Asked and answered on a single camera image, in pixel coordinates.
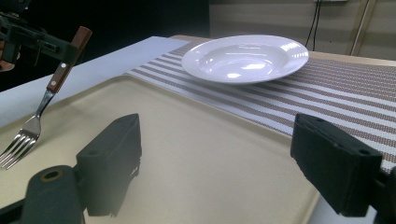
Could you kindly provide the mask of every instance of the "white plate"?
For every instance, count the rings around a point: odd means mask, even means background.
[[[204,80],[251,84],[290,75],[308,61],[305,46],[274,35],[238,35],[211,40],[189,50],[183,68]]]

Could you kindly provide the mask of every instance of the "plate rim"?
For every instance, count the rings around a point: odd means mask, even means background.
[[[297,66],[294,67],[294,69],[291,69],[288,73],[284,73],[280,76],[276,76],[276,77],[271,77],[271,78],[264,78],[264,79],[260,79],[260,80],[251,80],[251,81],[236,81],[234,79],[230,79],[229,81],[218,81],[218,80],[213,80],[213,79],[209,79],[209,78],[204,78],[201,77],[200,74],[204,73],[198,66],[198,63],[192,63],[192,59],[195,59],[196,57],[193,57],[194,55],[194,51],[198,50],[198,49],[204,49],[204,48],[210,48],[213,44],[218,44],[220,47],[227,47],[227,46],[231,46],[231,45],[236,45],[236,44],[244,44],[241,42],[237,42],[238,39],[254,39],[254,38],[259,38],[259,39],[270,39],[270,40],[282,40],[282,41],[287,41],[290,43],[295,43],[297,44],[300,48],[303,48],[302,52],[306,55],[304,55],[304,57],[301,57],[300,59],[297,59],[299,61],[301,61],[300,63],[298,63]],[[236,41],[232,44],[228,44],[228,45],[224,45],[222,43],[228,42],[228,41]],[[260,82],[267,82],[267,81],[271,81],[271,80],[275,80],[275,79],[279,79],[282,77],[286,77],[289,76],[295,72],[297,72],[298,70],[300,70],[304,65],[306,65],[306,63],[308,62],[310,58],[309,55],[309,51],[308,49],[301,44],[300,42],[284,37],[284,36],[279,36],[279,35],[232,35],[232,36],[226,36],[226,37],[222,37],[222,38],[217,38],[217,39],[212,39],[212,40],[208,40],[204,43],[201,43],[191,49],[189,49],[183,56],[181,59],[181,66],[182,68],[191,76],[193,77],[197,77],[201,80],[205,80],[205,81],[210,81],[210,82],[215,82],[215,83],[222,83],[222,84],[232,84],[232,85],[240,85],[240,84],[254,84],[254,83],[260,83]]]

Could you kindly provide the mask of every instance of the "fork tines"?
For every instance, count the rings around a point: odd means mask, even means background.
[[[15,163],[20,161],[30,148],[35,144],[37,138],[32,137],[33,134],[20,130],[15,136],[12,143],[0,155],[0,166],[2,169],[9,169]]]

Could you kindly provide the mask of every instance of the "fork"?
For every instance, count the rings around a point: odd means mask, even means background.
[[[12,140],[11,144],[6,150],[0,154],[0,166],[3,169],[9,169],[20,161],[27,153],[32,149],[38,137],[41,134],[40,118],[44,112],[44,109],[52,100],[53,96],[59,91],[64,84],[70,70],[76,63],[82,50],[85,48],[87,42],[92,35],[92,31],[88,28],[80,26],[76,32],[71,44],[77,48],[77,55],[73,62],[66,64],[60,63],[55,70],[47,90],[44,93],[44,97],[35,112],[35,114],[28,119],[21,127],[20,131]]]

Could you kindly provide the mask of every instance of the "table runner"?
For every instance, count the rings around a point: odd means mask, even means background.
[[[165,53],[128,74],[288,135],[297,113],[326,119],[380,151],[383,170],[396,165],[396,67],[310,58],[288,77],[226,85],[182,68],[183,55],[198,44]]]

